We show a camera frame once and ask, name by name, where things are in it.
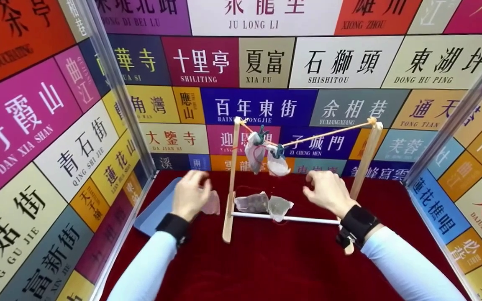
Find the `black wristband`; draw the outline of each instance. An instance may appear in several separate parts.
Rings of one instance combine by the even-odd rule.
[[[336,241],[343,248],[346,248],[350,242],[354,242],[356,246],[362,248],[364,246],[366,235],[378,224],[379,220],[366,209],[354,205],[349,212],[343,217],[341,223],[343,228],[336,237]]]
[[[155,228],[156,231],[164,231],[176,239],[176,248],[179,248],[186,241],[186,233],[189,222],[172,213],[167,213]]]

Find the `wooden post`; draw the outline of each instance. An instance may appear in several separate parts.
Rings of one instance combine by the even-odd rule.
[[[352,183],[350,196],[353,200],[358,198],[358,193],[360,192],[360,187],[366,177],[367,170],[371,164],[371,160],[375,155],[375,150],[377,149],[377,144],[379,143],[380,135],[382,133],[382,122],[377,122],[373,124],[369,137],[367,139],[366,148],[362,154],[362,159],[360,160],[360,165],[356,171],[356,176],[354,176],[354,182]],[[346,255],[351,255],[354,252],[354,245],[349,244],[345,249]]]
[[[226,243],[230,243],[232,239],[232,224],[233,224],[233,208],[235,204],[233,200],[236,197],[233,191],[233,183],[236,177],[236,166],[237,166],[237,147],[239,146],[239,128],[241,125],[241,118],[236,117],[233,120],[233,145],[232,145],[232,160],[230,168],[230,186],[228,188],[228,200],[226,201],[226,212],[224,213],[224,226],[222,227],[222,240]]]

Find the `clothespin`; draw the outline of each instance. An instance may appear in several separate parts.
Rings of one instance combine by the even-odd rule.
[[[264,125],[260,126],[260,131],[258,132],[259,141],[254,142],[254,145],[262,145],[265,141],[265,136],[269,131],[264,131]]]
[[[273,155],[273,158],[275,158],[275,159],[280,159],[280,158],[285,159],[284,149],[285,149],[285,147],[283,147],[281,144],[279,144],[279,145],[276,146],[276,152],[274,152],[274,151],[270,151],[270,152]]]

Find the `forearm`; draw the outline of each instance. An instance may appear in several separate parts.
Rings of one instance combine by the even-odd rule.
[[[155,232],[118,279],[108,301],[154,300],[175,255],[176,239],[166,232]]]
[[[376,226],[361,250],[406,301],[465,301],[457,288],[394,231]]]

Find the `left hand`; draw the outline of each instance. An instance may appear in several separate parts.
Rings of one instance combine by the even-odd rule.
[[[206,204],[211,191],[211,181],[206,179],[203,190],[200,183],[208,177],[208,173],[199,170],[190,170],[174,188],[174,200],[172,202],[172,214],[175,214],[188,222],[200,212]]]

